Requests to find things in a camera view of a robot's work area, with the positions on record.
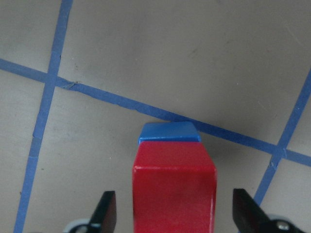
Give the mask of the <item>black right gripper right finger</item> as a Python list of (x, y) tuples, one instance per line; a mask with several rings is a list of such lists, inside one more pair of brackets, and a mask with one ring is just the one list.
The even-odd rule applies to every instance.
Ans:
[(240, 233), (278, 233), (272, 221), (245, 189), (233, 190), (232, 215)]

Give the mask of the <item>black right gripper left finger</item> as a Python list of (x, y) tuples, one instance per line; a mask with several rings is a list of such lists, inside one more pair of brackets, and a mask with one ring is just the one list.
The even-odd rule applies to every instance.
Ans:
[(105, 191), (87, 224), (87, 233), (113, 233), (116, 222), (116, 193)]

